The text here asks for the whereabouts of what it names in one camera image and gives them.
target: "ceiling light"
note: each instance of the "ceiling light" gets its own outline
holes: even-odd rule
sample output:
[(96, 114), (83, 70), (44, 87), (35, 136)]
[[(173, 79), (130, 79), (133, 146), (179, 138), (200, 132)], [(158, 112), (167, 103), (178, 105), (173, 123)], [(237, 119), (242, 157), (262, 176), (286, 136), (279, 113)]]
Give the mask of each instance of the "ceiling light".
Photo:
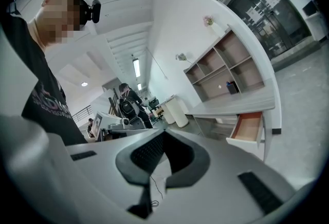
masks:
[(133, 60), (133, 64), (134, 64), (134, 69), (135, 69), (136, 78), (138, 78), (138, 77), (140, 76), (140, 71), (139, 71), (139, 59), (134, 59), (134, 60)]

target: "doorway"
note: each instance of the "doorway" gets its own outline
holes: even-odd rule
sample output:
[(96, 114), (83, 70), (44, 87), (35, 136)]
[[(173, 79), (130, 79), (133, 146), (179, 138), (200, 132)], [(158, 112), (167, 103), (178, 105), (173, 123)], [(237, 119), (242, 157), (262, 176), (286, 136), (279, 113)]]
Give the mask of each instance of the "doorway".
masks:
[(231, 0), (228, 7), (252, 30), (270, 60), (310, 36), (289, 0)]

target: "wooden drawer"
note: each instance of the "wooden drawer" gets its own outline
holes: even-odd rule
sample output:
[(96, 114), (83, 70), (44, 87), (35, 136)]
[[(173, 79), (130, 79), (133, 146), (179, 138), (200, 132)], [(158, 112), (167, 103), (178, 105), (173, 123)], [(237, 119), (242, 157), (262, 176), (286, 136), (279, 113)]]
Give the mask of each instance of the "wooden drawer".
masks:
[(231, 136), (226, 138), (226, 141), (258, 156), (262, 138), (264, 139), (263, 116), (259, 112), (241, 114)]

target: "ear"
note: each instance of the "ear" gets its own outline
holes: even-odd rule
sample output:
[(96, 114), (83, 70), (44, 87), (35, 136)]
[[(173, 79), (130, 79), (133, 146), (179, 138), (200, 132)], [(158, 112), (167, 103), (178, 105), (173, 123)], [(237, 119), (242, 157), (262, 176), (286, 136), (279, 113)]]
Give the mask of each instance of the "ear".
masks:
[(50, 0), (43, 0), (41, 6), (44, 7), (44, 6), (46, 6), (49, 2), (50, 2)]

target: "gray floor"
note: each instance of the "gray floor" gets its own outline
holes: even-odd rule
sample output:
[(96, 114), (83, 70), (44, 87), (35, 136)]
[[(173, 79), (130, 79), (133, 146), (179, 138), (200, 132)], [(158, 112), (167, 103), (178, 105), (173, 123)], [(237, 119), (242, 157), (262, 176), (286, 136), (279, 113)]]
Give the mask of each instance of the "gray floor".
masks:
[[(282, 106), (282, 134), (273, 137), (265, 163), (283, 175), (295, 189), (319, 176), (328, 155), (328, 74), (329, 42), (276, 72)], [(184, 128), (176, 124), (169, 128), (199, 134), (194, 119), (189, 120)], [(166, 128), (168, 124), (159, 121), (154, 127)], [(162, 167), (168, 169), (169, 165), (163, 164)], [(157, 182), (165, 178), (162, 171), (168, 170), (158, 168), (154, 172)], [(155, 186), (152, 189), (153, 194), (158, 192), (154, 190)]]

